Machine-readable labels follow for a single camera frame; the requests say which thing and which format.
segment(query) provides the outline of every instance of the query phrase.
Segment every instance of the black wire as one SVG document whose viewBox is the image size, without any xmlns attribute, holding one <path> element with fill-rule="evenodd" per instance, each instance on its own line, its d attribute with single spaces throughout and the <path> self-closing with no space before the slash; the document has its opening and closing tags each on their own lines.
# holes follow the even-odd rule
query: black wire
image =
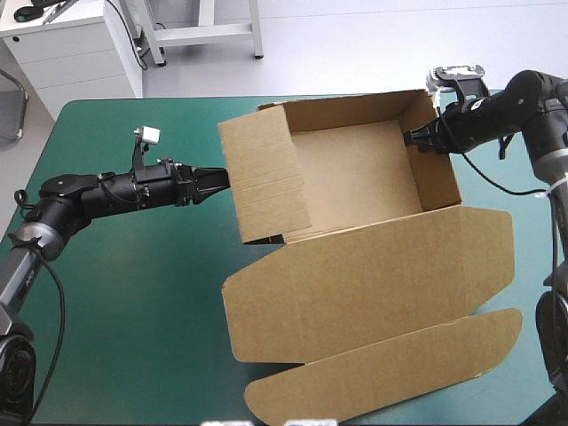
<svg viewBox="0 0 568 426">
<path fill-rule="evenodd" d="M 57 337 L 57 345 L 55 346 L 53 358 L 51 359 L 50 368 L 47 371 L 45 379 L 43 380 L 42 389 L 39 391 L 34 407 L 32 408 L 32 411 L 29 413 L 29 415 L 26 417 L 25 424 L 29 424 L 32 421 L 32 419 L 36 415 L 37 409 L 42 403 L 45 391 L 47 390 L 47 387 L 50 384 L 51 378 L 55 371 L 55 367 L 57 366 L 59 354 L 61 353 L 61 346 L 63 345 L 63 336 L 65 334 L 65 290 L 63 288 L 63 284 L 61 283 L 58 274 L 51 267 L 49 262 L 45 260 L 45 257 L 43 257 L 41 250 L 32 246 L 28 246 L 28 248 L 30 250 L 33 250 L 35 254 L 39 257 L 40 261 L 42 262 L 42 265 L 45 266 L 45 269 L 49 271 L 51 277 L 53 278 L 53 281 L 55 281 L 55 284 L 57 285 L 57 289 L 59 291 L 59 334 Z"/>
<path fill-rule="evenodd" d="M 496 187 L 497 189 L 501 189 L 504 193 L 508 193 L 509 195 L 519 195 L 519 196 L 523 196 L 523 195 L 531 195 L 534 193 L 545 193 L 546 190 L 545 189 L 531 189 L 528 191 L 512 191 L 508 188 L 506 188 L 503 185 L 498 184 L 497 182 L 495 182 L 494 180 L 490 179 L 483 171 L 481 171 L 479 169 L 478 166 L 476 166 L 472 160 L 469 159 L 469 157 L 460 149 L 460 145 L 458 144 L 454 134 L 452 133 L 452 130 L 450 129 L 450 127 L 447 125 L 446 119 L 444 118 L 444 115 L 441 113 L 440 108 L 438 108 L 438 115 L 440 118 L 440 122 L 444 125 L 444 127 L 446 128 L 447 134 L 449 135 L 450 139 L 452 140 L 452 143 L 454 144 L 454 147 L 456 150 L 460 151 L 460 155 L 463 157 L 463 159 L 466 161 L 466 163 L 480 176 L 482 177 L 485 182 L 487 182 L 490 185 L 493 185 L 494 187 Z"/>
<path fill-rule="evenodd" d="M 469 157 L 465 154 L 465 153 L 461 153 L 461 156 L 463 157 L 463 159 L 467 162 L 467 164 L 470 165 L 470 167 L 476 171 L 476 173 L 482 177 L 486 182 L 488 182 L 489 184 L 495 186 L 498 189 L 501 189 L 504 193 L 508 193 L 509 195 L 531 195 L 533 193 L 545 193 L 546 189 L 531 189 L 528 191 L 512 191 L 508 188 L 506 188 L 503 185 L 498 184 L 497 182 L 495 182 L 494 180 L 491 180 L 483 171 L 481 171 L 474 163 L 472 160 L 469 159 Z"/>
<path fill-rule="evenodd" d="M 113 9 L 116 11 L 116 13 L 118 14 L 118 17 L 121 19 L 122 25 L 124 26 L 124 30 L 126 31 L 126 35 L 128 36 L 128 39 L 130 41 L 130 48 L 132 49 L 132 53 L 134 53 L 134 57 L 136 58 L 136 62 L 138 63 L 138 66 L 140 68 L 142 68 L 144 71 L 146 71 L 148 69 L 148 65 L 146 64 L 144 59 L 140 58 L 140 56 L 136 52 L 136 45 L 134 44 L 134 41 L 130 37 L 130 31 L 128 30 L 128 26 L 126 25 L 126 21 L 124 20 L 124 17 L 122 16 L 122 14 L 118 10 L 118 8 L 114 5 L 113 2 L 111 2 L 110 0 L 106 0 L 106 2 L 109 3 L 111 6 L 113 6 Z"/>
</svg>

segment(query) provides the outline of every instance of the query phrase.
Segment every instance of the white desk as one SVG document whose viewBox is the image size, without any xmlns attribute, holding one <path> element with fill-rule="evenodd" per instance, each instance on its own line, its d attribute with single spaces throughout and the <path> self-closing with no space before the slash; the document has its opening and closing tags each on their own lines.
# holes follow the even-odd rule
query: white desk
<svg viewBox="0 0 568 426">
<path fill-rule="evenodd" d="M 53 118 L 76 99 L 142 98 L 142 71 L 105 0 L 81 0 L 48 25 L 43 18 L 16 22 L 14 12 L 26 5 L 31 1 L 5 1 L 0 37 Z"/>
</svg>

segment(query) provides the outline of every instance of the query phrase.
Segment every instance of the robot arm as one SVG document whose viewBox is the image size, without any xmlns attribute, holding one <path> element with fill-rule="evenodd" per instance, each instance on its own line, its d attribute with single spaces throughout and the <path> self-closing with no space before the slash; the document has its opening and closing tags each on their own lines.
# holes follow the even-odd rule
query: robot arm
<svg viewBox="0 0 568 426">
<path fill-rule="evenodd" d="M 145 165 L 143 154 L 158 143 L 159 130 L 143 127 L 135 134 L 129 172 L 54 177 L 42 184 L 36 205 L 28 204 L 24 191 L 15 194 L 26 214 L 21 226 L 9 234 L 10 255 L 0 260 L 0 424 L 21 425 L 31 420 L 34 336 L 19 311 L 42 260 L 55 260 L 69 239 L 94 218 L 199 204 L 230 186 L 225 169 L 195 168 L 170 158 Z"/>
<path fill-rule="evenodd" d="M 450 104 L 434 121 L 409 131 L 405 142 L 408 146 L 418 146 L 423 152 L 465 156 L 471 149 L 497 139 L 500 158 L 503 159 L 513 134 L 522 132 L 534 175 L 550 185 L 548 196 L 552 206 L 553 240 L 556 242 L 558 232 L 564 259 L 568 259 L 568 80 L 527 70 L 515 75 L 504 91 L 489 96 L 481 79 L 483 74 L 481 67 L 436 68 L 430 75 L 430 83 L 442 90 L 456 91 L 458 101 Z M 545 285 L 552 289 L 542 296 L 537 305 L 536 322 L 548 379 L 555 387 L 559 401 L 554 406 L 550 405 L 550 410 L 554 412 L 552 417 L 557 419 L 560 416 L 567 422 L 566 261 L 556 266 L 555 257 L 555 268 L 545 280 Z M 548 424 L 529 420 L 526 424 Z"/>
</svg>

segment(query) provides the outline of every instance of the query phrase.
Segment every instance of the green tabletop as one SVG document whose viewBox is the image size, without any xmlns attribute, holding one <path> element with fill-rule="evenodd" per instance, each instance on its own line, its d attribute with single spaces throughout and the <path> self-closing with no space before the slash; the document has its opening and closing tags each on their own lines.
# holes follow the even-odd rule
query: green tabletop
<svg viewBox="0 0 568 426">
<path fill-rule="evenodd" d="M 147 161 L 160 156 L 196 166 L 225 166 L 217 123 L 276 98 L 77 101 L 61 113 L 29 182 L 65 173 L 124 172 L 132 131 L 162 129 Z M 508 159 L 496 143 L 471 158 L 516 189 L 540 185 L 516 137 Z M 350 423 L 516 423 L 551 394 L 534 326 L 534 306 L 550 268 L 548 203 L 511 197 L 482 181 L 462 159 L 454 167 L 465 203 L 504 209 L 515 223 L 517 276 L 481 311 L 515 306 L 524 328 L 515 349 L 493 371 Z M 14 217 L 10 229 L 20 222 Z M 244 246 L 233 197 L 95 220 L 54 262 L 67 291 L 67 334 L 58 368 L 36 422 L 196 424 L 255 420 L 243 400 L 247 383 L 288 365 L 234 360 L 221 287 L 225 278 L 278 246 Z M 4 239 L 0 256 L 9 250 Z M 58 298 L 40 273 L 22 317 L 35 331 L 38 383 L 51 360 Z"/>
</svg>

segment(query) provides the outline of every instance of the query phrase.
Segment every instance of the cardboard box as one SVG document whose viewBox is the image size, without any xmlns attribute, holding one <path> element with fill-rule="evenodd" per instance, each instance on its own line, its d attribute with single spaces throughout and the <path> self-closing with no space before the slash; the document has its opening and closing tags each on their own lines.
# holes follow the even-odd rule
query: cardboard box
<svg viewBox="0 0 568 426">
<path fill-rule="evenodd" d="M 306 364 L 249 385 L 263 421 L 345 420 L 480 375 L 516 341 L 515 310 L 467 317 L 513 279 L 510 215 L 461 206 L 448 156 L 404 145 L 435 116 L 400 91 L 219 125 L 243 242 L 287 243 L 224 285 L 233 353 Z"/>
</svg>

